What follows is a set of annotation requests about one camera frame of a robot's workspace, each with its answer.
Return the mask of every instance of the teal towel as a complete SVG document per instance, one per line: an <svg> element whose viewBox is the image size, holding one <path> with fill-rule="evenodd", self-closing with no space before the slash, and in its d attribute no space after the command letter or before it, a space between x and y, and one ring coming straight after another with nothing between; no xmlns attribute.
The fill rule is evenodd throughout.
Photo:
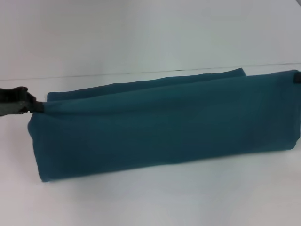
<svg viewBox="0 0 301 226"><path fill-rule="evenodd" d="M49 93L29 123L43 181L292 149L297 71L171 77Z"/></svg>

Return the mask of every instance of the teal fabric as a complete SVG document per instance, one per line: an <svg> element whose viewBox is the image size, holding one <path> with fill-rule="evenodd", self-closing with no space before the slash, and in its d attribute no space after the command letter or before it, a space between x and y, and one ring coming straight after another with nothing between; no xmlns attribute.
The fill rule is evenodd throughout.
<svg viewBox="0 0 301 226"><path fill-rule="evenodd" d="M29 123L43 181L292 149L297 71L233 72L49 93Z"/></svg>

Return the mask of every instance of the white backdrop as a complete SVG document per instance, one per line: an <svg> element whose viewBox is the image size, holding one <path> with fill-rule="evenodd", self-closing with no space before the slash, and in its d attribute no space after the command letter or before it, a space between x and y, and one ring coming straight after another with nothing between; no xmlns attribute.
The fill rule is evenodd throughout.
<svg viewBox="0 0 301 226"><path fill-rule="evenodd" d="M50 91L238 65L248 75L301 71L295 0L223 2L0 0L0 88L27 86L44 100ZM158 72L168 70L182 71ZM0 118L0 225L300 225L300 143L285 152L42 183L30 116Z"/></svg>

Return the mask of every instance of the white surface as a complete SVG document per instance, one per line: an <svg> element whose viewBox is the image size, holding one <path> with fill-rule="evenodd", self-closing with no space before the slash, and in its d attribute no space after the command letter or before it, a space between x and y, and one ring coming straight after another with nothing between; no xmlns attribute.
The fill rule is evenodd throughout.
<svg viewBox="0 0 301 226"><path fill-rule="evenodd" d="M27 86L44 100L236 65L249 75L301 70L299 21L295 0L0 0L0 87ZM125 74L180 69L190 70ZM300 225L300 144L41 183L29 118L0 118L1 226Z"/></svg>
<svg viewBox="0 0 301 226"><path fill-rule="evenodd" d="M0 77L301 62L296 0L0 0Z"/></svg>

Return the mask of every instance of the wall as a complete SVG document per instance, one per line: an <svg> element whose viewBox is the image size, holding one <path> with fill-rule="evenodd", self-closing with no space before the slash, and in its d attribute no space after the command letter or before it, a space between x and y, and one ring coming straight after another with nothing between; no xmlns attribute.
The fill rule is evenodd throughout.
<svg viewBox="0 0 301 226"><path fill-rule="evenodd" d="M1 88L27 86L44 100L50 91L238 66L248 75L301 71L296 1L227 2L1 0ZM41 183L29 118L0 118L0 225L300 224L300 143L286 152Z"/></svg>

